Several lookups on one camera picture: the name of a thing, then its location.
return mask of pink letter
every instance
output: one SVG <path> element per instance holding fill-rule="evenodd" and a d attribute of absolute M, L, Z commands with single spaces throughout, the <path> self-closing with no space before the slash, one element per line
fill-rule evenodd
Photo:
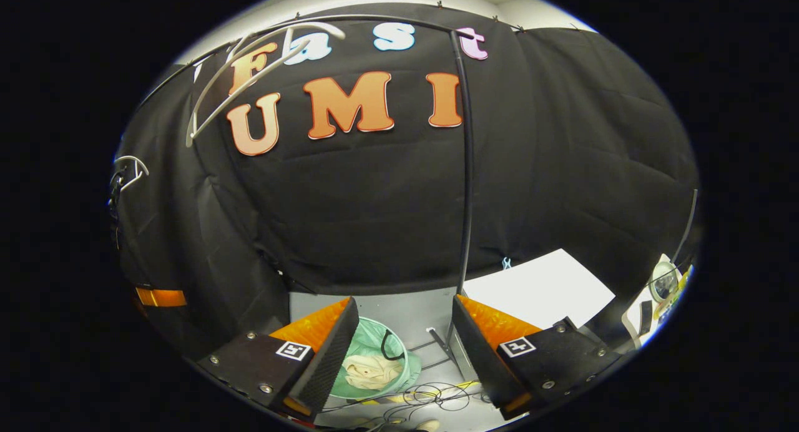
<path fill-rule="evenodd" d="M 474 33 L 472 28 L 460 28 L 458 31 L 465 32 L 467 34 L 471 34 L 474 36 L 474 39 L 467 39 L 466 37 L 460 37 L 460 48 L 466 53 L 466 56 L 471 57 L 472 59 L 477 59 L 482 61 L 486 57 L 488 57 L 488 52 L 480 50 L 480 47 L 477 45 L 477 42 L 485 42 L 486 38 L 480 36 L 480 34 Z"/>

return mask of gray floor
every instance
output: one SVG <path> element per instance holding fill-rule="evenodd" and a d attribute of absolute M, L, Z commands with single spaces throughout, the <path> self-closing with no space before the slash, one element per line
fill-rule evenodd
<path fill-rule="evenodd" d="M 454 287 L 429 290 L 428 292 L 402 293 L 402 295 L 357 296 L 355 298 L 360 316 L 388 326 L 410 350 L 432 341 L 428 328 L 432 327 L 440 337 L 446 337 L 451 318 L 453 295 Z M 291 319 L 295 321 L 303 318 L 343 298 L 346 297 L 291 293 L 289 298 Z M 420 387 L 418 390 L 436 392 L 436 390 L 447 389 L 448 385 L 446 384 L 465 383 L 466 380 L 453 361 L 431 366 L 448 358 L 437 344 L 433 343 L 412 352 L 419 356 L 423 367 L 416 384 L 431 384 L 431 386 Z M 382 432 L 411 430 L 426 420 L 441 421 L 439 432 L 485 432 L 511 423 L 511 421 L 504 421 L 499 410 L 495 409 L 492 404 L 483 403 L 479 399 L 479 393 L 482 392 L 480 384 L 469 386 L 467 392 L 473 396 L 450 399 L 443 401 L 440 405 L 431 403 L 416 409 L 397 411 L 391 418 L 397 421 L 402 420 L 403 423 L 387 425 L 383 427 Z M 444 392 L 442 398 L 462 394 L 463 392 L 460 390 L 451 390 Z M 419 405 L 412 399 L 408 401 L 411 404 Z M 325 407 L 345 405 L 347 403 L 343 399 L 330 398 Z M 400 403 L 380 405 L 356 404 L 334 412 L 320 414 L 316 417 L 315 423 L 320 426 L 352 427 L 357 424 L 359 418 L 381 418 L 388 410 L 400 406 L 407 406 L 407 404 L 401 401 Z M 413 414 L 408 420 L 408 415 L 411 412 Z"/>

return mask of crumpled towel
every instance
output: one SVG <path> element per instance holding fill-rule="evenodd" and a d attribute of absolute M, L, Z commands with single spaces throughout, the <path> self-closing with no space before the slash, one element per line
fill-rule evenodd
<path fill-rule="evenodd" d="M 403 370 L 402 363 L 379 355 L 352 355 L 341 365 L 347 370 L 347 383 L 366 390 L 382 390 Z"/>

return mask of white wire hook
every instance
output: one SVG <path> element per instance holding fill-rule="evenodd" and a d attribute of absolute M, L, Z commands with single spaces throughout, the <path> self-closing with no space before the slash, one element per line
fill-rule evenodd
<path fill-rule="evenodd" d="M 328 34 L 331 34 L 337 39 L 344 39 L 346 37 L 346 34 L 343 33 L 343 31 L 337 28 L 336 26 L 332 26 L 329 25 L 328 23 L 322 23 L 322 22 L 305 22 L 305 23 L 297 23 L 296 25 L 284 26 L 283 28 L 274 30 L 269 34 L 266 34 L 266 36 L 257 39 L 256 41 L 250 43 L 248 46 L 242 48 L 242 50 L 237 51 L 239 46 L 241 46 L 242 43 L 245 42 L 245 40 L 251 36 L 251 34 L 247 34 L 247 36 L 242 37 L 242 39 L 239 40 L 236 46 L 234 46 L 234 48 L 232 49 L 231 52 L 233 54 L 228 55 L 228 59 L 225 61 L 225 65 L 223 65 L 219 70 L 217 70 L 217 73 L 214 74 L 213 77 L 211 77 L 211 80 L 208 81 L 208 83 L 205 85 L 205 88 L 203 88 L 203 91 L 200 93 L 200 96 L 197 97 L 197 103 L 194 105 L 194 108 L 192 109 L 191 117 L 189 117 L 189 125 L 186 128 L 187 148 L 191 148 L 191 145 L 194 143 L 194 139 L 197 138 L 199 133 L 201 133 L 203 129 L 205 129 L 205 127 L 207 127 L 209 123 L 211 123 L 211 121 L 217 116 L 217 114 L 222 112 L 224 108 L 226 108 L 234 99 L 236 99 L 236 97 L 239 96 L 239 94 L 247 90 L 252 84 L 256 83 L 263 76 L 267 76 L 267 74 L 270 71 L 274 70 L 274 68 L 277 68 L 283 62 L 301 53 L 302 50 L 305 50 L 306 46 L 308 46 L 308 43 L 311 43 L 310 39 L 303 39 L 302 41 L 300 41 L 299 46 L 287 52 L 288 49 L 287 43 L 288 44 L 291 43 L 291 37 L 294 30 L 302 28 L 317 28 L 327 32 Z M 219 77 L 222 75 L 222 73 L 228 69 L 227 64 L 229 62 L 235 62 L 236 59 L 239 59 L 239 57 L 242 57 L 245 54 L 247 54 L 248 51 L 252 50 L 252 48 L 255 48 L 260 43 L 265 42 L 267 39 L 271 39 L 271 37 L 276 36 L 277 34 L 282 33 L 283 31 L 286 31 L 286 38 L 285 41 L 283 42 L 283 55 L 280 56 L 280 58 L 277 59 L 277 61 L 272 62 L 262 71 L 259 71 L 257 74 L 252 76 L 250 79 L 247 80 L 247 82 L 243 83 L 241 87 L 239 87 L 236 91 L 234 91 L 234 93 L 228 96 L 227 99 L 225 99 L 225 101 L 219 104 L 219 106 L 211 113 L 211 115 L 208 116 L 208 119 L 205 119 L 205 122 L 203 122 L 202 125 L 200 125 L 200 127 L 197 127 L 197 111 L 200 108 L 200 103 L 202 103 L 203 100 L 205 99 L 205 96 L 206 94 L 208 94 L 208 91 L 210 90 L 213 83 L 216 82 L 217 79 L 219 79 Z"/>
<path fill-rule="evenodd" d="M 136 177 L 128 181 L 128 184 L 123 185 L 122 188 L 119 189 L 119 193 L 122 193 L 122 191 L 124 191 L 128 187 L 128 185 L 136 182 L 136 180 L 139 179 L 142 176 L 142 174 L 146 174 L 149 176 L 149 170 L 147 170 L 147 165 L 145 165 L 145 162 L 142 162 L 142 159 L 139 159 L 136 156 L 122 156 L 119 159 L 115 160 L 114 164 L 116 164 L 120 160 L 134 161 L 134 174 L 136 174 Z M 139 165 L 142 166 L 144 171 L 139 171 Z"/>

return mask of green laundry basket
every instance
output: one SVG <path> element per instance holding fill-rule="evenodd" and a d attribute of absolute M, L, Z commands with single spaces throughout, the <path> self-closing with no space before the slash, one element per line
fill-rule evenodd
<path fill-rule="evenodd" d="M 374 398 L 389 393 L 400 393 L 413 386 L 416 379 L 419 378 L 419 373 L 422 372 L 422 363 L 419 357 L 406 350 L 402 340 L 384 324 L 365 317 L 359 319 L 346 357 L 377 355 L 389 360 L 399 360 L 403 366 L 402 373 L 382 390 L 366 390 L 347 383 L 347 370 L 342 366 L 339 368 L 339 375 L 336 377 L 330 395 L 342 399 Z"/>

